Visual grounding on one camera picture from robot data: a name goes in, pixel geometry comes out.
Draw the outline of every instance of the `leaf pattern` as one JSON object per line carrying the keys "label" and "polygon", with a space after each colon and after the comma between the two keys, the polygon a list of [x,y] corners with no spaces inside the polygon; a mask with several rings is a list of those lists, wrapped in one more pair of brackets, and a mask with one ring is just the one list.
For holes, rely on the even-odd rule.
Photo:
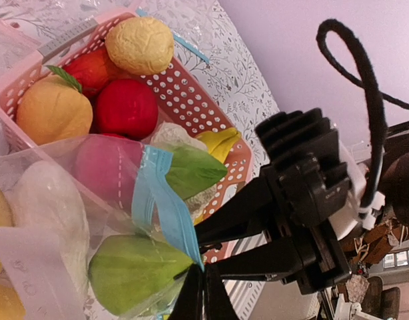
{"label": "leaf pattern", "polygon": [[[278,112],[278,107],[235,26],[219,2],[213,1],[148,0],[142,9],[163,20],[209,57],[210,64],[207,65],[189,50],[176,44],[175,56],[207,89],[248,141],[254,153],[256,175],[259,167],[268,159],[254,134],[254,128]],[[131,0],[0,0],[0,16],[14,28],[43,43],[76,21],[130,4]],[[8,55],[0,62],[3,66],[0,66],[0,74],[28,52],[28,48],[16,46],[12,42],[0,39],[1,50]],[[9,146],[3,138],[0,124],[0,155],[8,152]],[[85,315],[88,320],[117,319],[96,301],[91,289],[85,303]]]}

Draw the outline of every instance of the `plastic basket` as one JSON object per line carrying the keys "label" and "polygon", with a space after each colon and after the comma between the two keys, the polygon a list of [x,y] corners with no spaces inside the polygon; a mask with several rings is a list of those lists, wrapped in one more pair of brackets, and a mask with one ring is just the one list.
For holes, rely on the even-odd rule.
{"label": "plastic basket", "polygon": [[[102,47],[103,39],[110,29],[120,21],[136,16],[128,9],[118,9],[86,21],[62,34],[59,40],[51,41],[34,51],[0,78],[0,119],[12,147],[23,150],[36,146],[14,120],[24,92],[49,73],[44,65],[62,67],[79,56]],[[61,58],[61,52],[67,50],[69,53]],[[134,79],[153,89],[159,103],[161,121],[182,125],[193,137],[203,131],[217,132],[233,127],[226,115],[176,58],[173,58],[166,71]],[[228,167],[228,175],[218,183],[218,193],[205,209],[204,218],[214,213],[235,193],[238,186],[241,187],[251,179],[252,151],[243,139],[232,148],[225,165]],[[208,261],[215,262],[229,255],[229,251],[227,252],[225,245],[220,251],[209,251],[206,257]]]}

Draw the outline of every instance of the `banana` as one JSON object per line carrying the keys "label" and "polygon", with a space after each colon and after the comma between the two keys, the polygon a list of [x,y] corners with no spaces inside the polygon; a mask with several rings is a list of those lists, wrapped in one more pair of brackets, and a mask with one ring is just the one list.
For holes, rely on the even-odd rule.
{"label": "banana", "polygon": [[228,128],[220,132],[205,131],[199,133],[196,139],[202,141],[208,152],[221,163],[224,163],[232,146],[240,140],[241,133],[236,128]]}

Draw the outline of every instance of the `basket handle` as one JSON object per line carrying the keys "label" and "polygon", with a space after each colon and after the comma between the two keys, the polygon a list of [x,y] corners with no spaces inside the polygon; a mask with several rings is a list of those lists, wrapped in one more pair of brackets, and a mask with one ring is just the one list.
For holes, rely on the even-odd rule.
{"label": "basket handle", "polygon": [[38,51],[43,56],[43,63],[46,63],[56,56],[56,54],[70,47],[78,40],[90,35],[98,27],[98,25],[99,24],[94,19],[82,22],[76,27],[64,32],[57,39],[52,40],[46,45],[40,47]]}

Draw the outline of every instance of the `black cable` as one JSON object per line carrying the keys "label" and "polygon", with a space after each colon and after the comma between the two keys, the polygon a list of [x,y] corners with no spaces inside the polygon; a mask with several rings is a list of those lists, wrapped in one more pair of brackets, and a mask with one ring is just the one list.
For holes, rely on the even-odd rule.
{"label": "black cable", "polygon": [[[348,50],[356,63],[358,74],[361,81],[351,75],[343,66],[341,66],[328,50],[326,36],[329,31],[335,32],[345,42]],[[366,106],[369,116],[370,142],[372,144],[372,156],[370,164],[369,179],[360,202],[361,208],[369,207],[375,193],[378,189],[381,169],[384,143],[388,126],[385,121],[384,102],[382,94],[379,91],[378,83],[373,72],[372,64],[364,50],[361,42],[354,36],[353,32],[345,25],[335,19],[324,21],[318,28],[316,37],[318,48],[328,62],[338,70],[353,84],[364,89],[366,97]]]}

